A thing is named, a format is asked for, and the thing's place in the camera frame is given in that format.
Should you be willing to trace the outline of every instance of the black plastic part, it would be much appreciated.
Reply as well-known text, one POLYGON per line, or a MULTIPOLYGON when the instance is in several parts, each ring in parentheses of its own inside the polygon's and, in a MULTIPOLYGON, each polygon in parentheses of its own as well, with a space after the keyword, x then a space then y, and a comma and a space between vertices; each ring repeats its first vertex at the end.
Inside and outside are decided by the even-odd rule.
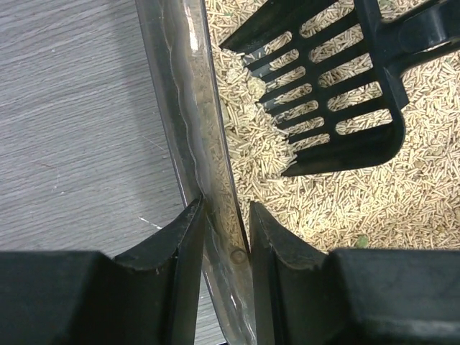
POLYGON ((193 344, 203 201, 114 260, 0 253, 0 344, 193 344))
POLYGON ((251 205, 258 344, 460 344, 460 252, 326 256, 251 205))
POLYGON ((319 134, 329 135, 327 143, 296 152, 297 162, 284 172, 286 176, 352 170, 380 165, 392 159, 399 152, 405 137, 401 109, 408 104, 408 96, 401 75, 409 68, 460 49, 458 0, 429 0, 392 22, 382 18, 377 0, 354 0, 355 7, 351 13, 312 37, 302 37, 300 28, 303 23, 336 2, 268 1, 221 45, 222 48, 251 54, 260 51, 260 48, 285 32, 292 33, 289 43, 247 66, 253 72, 257 71, 256 75, 263 69, 262 80, 265 82, 274 81, 300 66, 305 68, 305 76, 263 95, 260 102, 266 105, 273 104, 275 98, 301 85, 312 85, 312 91, 305 96, 289 103, 266 106, 269 114, 278 116, 296 106, 317 101, 315 111, 294 119, 280 119, 278 126, 287 129, 322 117, 323 126, 293 134, 288 140, 294 143, 319 134), (310 59, 310 52, 314 48, 356 24, 360 24, 364 34, 361 42, 319 63, 310 59), (269 70, 267 66, 272 61, 293 49, 299 52, 297 60, 276 71, 269 70), (319 86, 320 75, 366 52, 371 56, 373 69, 327 88, 319 86), (339 111, 328 108, 329 99, 375 81, 381 86, 381 97, 339 111), (336 131, 339 122, 380 109, 390 111, 391 123, 347 135, 340 135, 336 131))

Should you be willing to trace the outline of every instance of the scoop handle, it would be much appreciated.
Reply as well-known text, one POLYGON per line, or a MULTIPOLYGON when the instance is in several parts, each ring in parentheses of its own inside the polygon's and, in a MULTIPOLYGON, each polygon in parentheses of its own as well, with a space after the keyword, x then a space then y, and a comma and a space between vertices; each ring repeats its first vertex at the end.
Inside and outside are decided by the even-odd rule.
POLYGON ((460 0, 429 0, 382 26, 389 65, 405 70, 460 49, 460 0))

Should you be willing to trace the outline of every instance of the black litter scoop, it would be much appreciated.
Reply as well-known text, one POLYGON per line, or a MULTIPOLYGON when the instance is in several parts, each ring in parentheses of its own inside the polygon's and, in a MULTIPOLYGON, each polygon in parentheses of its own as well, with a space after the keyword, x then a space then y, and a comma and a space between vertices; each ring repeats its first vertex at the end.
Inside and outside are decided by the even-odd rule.
POLYGON ((329 141, 296 152, 297 161, 284 175, 298 176, 358 169, 380 165, 392 159, 400 150, 405 136, 401 109, 409 102, 402 74, 416 65, 426 63, 460 49, 460 0, 429 0, 392 21, 382 18, 377 0, 354 0, 354 8, 347 15, 313 36, 304 38, 302 26, 337 0, 269 0, 222 45, 235 52, 258 55, 264 45, 290 32, 291 41, 278 50, 252 60, 248 65, 266 83, 304 67, 305 75, 274 90, 266 92, 260 102, 267 112, 279 116, 311 101, 318 102, 316 110, 293 119, 280 119, 279 128, 288 129, 321 117, 323 125, 291 134, 289 143, 299 142, 320 134, 328 134, 329 141), (325 60, 311 60, 312 50, 353 26, 361 26, 364 39, 325 60), (271 71, 270 63, 292 51, 298 58, 271 71), (344 63, 369 53, 372 68, 332 86, 322 87, 318 78, 344 63), (328 101, 338 95, 378 82, 382 95, 345 109, 332 111, 328 101), (311 92, 284 104, 273 101, 283 94, 309 83, 311 92), (391 122, 351 134, 339 134, 336 126, 358 116, 387 109, 391 122))

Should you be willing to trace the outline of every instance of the green particle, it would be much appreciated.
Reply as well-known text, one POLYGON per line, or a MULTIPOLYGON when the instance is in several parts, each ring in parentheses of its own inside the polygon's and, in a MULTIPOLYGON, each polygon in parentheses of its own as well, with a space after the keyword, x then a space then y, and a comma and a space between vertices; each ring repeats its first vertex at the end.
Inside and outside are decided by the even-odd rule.
POLYGON ((389 6, 389 7, 392 6, 392 2, 391 2, 390 0, 380 0, 379 3, 380 3, 382 6, 389 6))
POLYGON ((356 248, 367 248, 367 245, 369 244, 369 239, 367 238, 366 235, 360 235, 358 237, 358 240, 356 241, 355 247, 356 248))

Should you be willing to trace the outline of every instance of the wood grain floor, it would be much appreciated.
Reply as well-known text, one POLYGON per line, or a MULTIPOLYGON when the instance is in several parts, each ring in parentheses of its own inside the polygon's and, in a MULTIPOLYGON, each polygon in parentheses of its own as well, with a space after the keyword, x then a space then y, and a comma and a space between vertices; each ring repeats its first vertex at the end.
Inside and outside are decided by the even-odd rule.
POLYGON ((1 250, 115 255, 183 209, 134 0, 3 0, 0 52, 1 250))

